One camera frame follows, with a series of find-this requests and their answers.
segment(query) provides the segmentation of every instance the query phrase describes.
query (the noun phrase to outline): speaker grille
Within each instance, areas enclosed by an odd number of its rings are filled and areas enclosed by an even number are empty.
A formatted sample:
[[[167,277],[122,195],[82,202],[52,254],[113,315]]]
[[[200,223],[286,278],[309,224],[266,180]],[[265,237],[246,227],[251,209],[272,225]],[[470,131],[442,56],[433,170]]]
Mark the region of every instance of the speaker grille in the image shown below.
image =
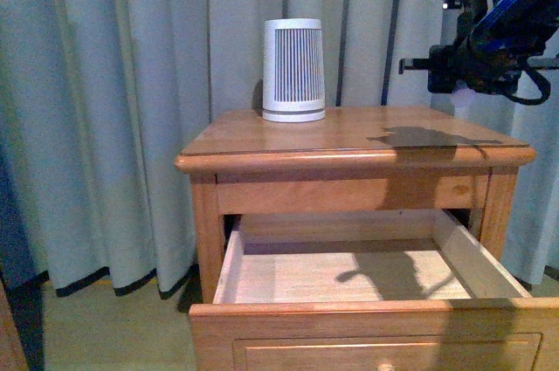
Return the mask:
[[[278,29],[275,36],[275,93],[277,102],[324,98],[322,31]]]

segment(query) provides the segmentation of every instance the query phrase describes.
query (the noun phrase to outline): white curtain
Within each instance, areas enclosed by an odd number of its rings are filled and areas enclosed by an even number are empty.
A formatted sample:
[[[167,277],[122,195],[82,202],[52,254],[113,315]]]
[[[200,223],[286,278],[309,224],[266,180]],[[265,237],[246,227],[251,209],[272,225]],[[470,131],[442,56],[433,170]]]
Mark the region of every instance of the white curtain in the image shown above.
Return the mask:
[[[345,106],[380,105],[384,90],[390,105],[433,105],[539,150],[521,171],[504,255],[537,283],[559,260],[559,93],[538,108],[477,96],[455,111],[427,92],[426,72],[399,76],[397,61],[452,41],[456,15],[440,0],[394,3],[0,0],[1,138],[38,270],[63,288],[108,266],[118,288],[157,269],[169,290],[194,257],[174,156],[222,112],[259,106],[267,19],[317,17],[329,106],[339,94]]]
[[[209,121],[206,0],[0,0],[2,140],[36,269],[115,288],[195,253],[178,151]]]

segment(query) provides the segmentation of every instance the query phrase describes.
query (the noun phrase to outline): nightstand top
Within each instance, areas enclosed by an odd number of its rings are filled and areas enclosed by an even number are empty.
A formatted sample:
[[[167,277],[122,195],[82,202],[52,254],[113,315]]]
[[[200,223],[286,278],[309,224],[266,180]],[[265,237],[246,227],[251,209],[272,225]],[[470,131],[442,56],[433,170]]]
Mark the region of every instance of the nightstand top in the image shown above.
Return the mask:
[[[523,141],[427,107],[367,106],[327,108],[324,120],[293,124],[263,120],[250,109],[230,111],[177,156],[176,166],[185,173],[394,164],[518,166],[534,157]]]

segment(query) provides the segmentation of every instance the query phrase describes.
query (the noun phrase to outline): drawer front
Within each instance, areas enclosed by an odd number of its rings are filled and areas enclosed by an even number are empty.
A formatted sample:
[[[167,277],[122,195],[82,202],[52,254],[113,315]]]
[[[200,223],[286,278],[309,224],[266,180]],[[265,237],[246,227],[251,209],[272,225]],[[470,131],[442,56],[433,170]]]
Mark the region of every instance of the drawer front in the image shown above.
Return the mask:
[[[516,334],[445,342],[433,336],[236,340],[233,346],[237,371],[529,371],[539,341],[539,334]]]
[[[190,324],[198,371],[556,371],[559,352],[559,299],[194,305]]]
[[[383,169],[219,175],[221,214],[481,208],[483,168]]]

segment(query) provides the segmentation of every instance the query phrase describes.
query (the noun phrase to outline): open drawer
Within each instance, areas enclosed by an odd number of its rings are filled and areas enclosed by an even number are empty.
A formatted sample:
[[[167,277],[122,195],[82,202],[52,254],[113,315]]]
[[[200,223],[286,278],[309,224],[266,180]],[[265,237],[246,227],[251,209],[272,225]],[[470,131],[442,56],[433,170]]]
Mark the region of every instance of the open drawer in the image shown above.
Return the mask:
[[[243,216],[190,321],[198,371],[559,363],[559,302],[531,299],[441,210]]]

